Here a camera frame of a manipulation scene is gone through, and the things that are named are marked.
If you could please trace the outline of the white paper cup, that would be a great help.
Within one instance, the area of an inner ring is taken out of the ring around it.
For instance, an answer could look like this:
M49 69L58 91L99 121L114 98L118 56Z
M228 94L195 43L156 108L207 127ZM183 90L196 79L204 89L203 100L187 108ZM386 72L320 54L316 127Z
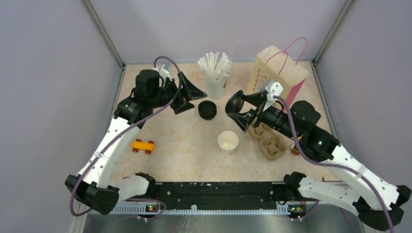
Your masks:
M232 154L239 144L239 137L232 131L224 131L218 136L218 145L224 154Z

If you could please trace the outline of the black cup lid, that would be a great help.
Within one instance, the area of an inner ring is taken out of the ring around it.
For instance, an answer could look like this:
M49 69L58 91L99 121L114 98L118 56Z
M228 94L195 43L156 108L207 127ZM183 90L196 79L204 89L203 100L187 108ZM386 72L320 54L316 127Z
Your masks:
M230 113L239 113L244 105L244 91L239 90L236 92L226 103L225 106L225 113L230 114Z

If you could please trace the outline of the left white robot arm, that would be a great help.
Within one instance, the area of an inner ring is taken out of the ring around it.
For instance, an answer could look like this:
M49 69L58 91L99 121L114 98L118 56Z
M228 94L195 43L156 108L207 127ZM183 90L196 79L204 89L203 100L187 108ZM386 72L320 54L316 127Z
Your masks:
M109 214L120 201L140 196L154 198L154 178L137 173L119 182L110 178L125 149L139 133L145 121L170 107L175 114L194 108L192 100L207 97L193 85L183 72L179 83L163 69L145 69L135 79L131 94L122 100L114 112L109 128L87 164L76 174L68 175L65 186L71 201L78 201L102 215Z

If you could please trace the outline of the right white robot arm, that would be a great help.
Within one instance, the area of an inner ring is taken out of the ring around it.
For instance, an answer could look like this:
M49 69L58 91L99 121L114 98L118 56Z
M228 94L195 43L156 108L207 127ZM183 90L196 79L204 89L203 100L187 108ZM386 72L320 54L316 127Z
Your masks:
M394 232L411 189L384 181L355 159L337 138L317 126L320 114L309 102L299 100L288 105L278 96L274 100L283 108L266 108L265 92L246 95L238 91L227 102L225 113L243 131L265 124L293 139L307 162L326 167L346 183L344 187L332 185L293 172L284 177L286 196L291 200L303 197L323 201L351 212L375 230Z

